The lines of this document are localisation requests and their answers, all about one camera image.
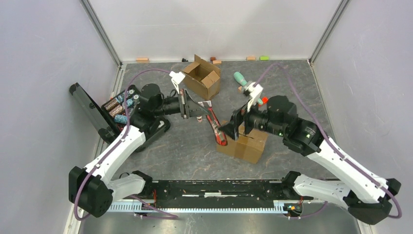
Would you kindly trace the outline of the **brown cardboard express box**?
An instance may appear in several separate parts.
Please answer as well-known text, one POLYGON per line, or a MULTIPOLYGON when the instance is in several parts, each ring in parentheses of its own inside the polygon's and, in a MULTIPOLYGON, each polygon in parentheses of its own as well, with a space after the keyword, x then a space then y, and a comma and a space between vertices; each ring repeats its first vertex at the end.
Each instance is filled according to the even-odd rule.
POLYGON ((218 95, 221 87, 221 69, 216 65, 194 55, 194 62, 182 72, 185 74, 186 87, 204 100, 211 100, 218 95))

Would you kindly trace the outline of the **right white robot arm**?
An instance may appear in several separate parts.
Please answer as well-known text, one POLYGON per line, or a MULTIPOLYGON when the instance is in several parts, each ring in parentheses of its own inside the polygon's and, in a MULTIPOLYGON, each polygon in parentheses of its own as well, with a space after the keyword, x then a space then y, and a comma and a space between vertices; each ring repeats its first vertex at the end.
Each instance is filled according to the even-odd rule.
POLYGON ((243 106, 233 112, 230 121, 220 127, 228 137, 236 140, 239 127, 244 134, 252 130, 271 133, 282 138, 291 151, 321 165, 336 180, 322 180, 290 171, 282 181, 282 195, 312 197, 333 203, 354 218, 375 225, 390 217, 401 184, 397 179, 382 178, 350 157, 317 124, 300 118, 297 107, 285 96, 271 97, 264 111, 254 106, 243 106))

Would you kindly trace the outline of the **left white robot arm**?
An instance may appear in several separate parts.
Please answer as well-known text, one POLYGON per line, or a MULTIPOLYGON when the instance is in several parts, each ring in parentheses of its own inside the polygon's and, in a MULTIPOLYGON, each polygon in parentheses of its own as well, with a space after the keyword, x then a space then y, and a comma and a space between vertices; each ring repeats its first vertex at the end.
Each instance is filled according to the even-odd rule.
POLYGON ((166 115, 180 114, 182 118, 209 116, 207 107, 195 102, 185 89, 176 96, 165 97, 154 84, 145 85, 135 93, 132 112, 126 111, 127 124, 106 150, 86 166, 73 167, 69 172, 69 201, 94 217, 102 216, 113 202, 138 195, 152 195, 151 177, 140 172, 113 180, 112 177, 125 160, 136 150, 145 149, 149 143, 165 133, 170 123, 166 115))

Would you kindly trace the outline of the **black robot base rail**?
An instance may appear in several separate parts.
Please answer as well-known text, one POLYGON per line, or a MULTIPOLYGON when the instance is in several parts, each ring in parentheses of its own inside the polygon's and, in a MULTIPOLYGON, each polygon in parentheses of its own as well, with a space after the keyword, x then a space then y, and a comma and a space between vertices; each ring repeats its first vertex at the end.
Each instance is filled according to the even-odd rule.
POLYGON ((302 199, 281 180, 153 180, 137 195, 156 208, 271 208, 302 199))

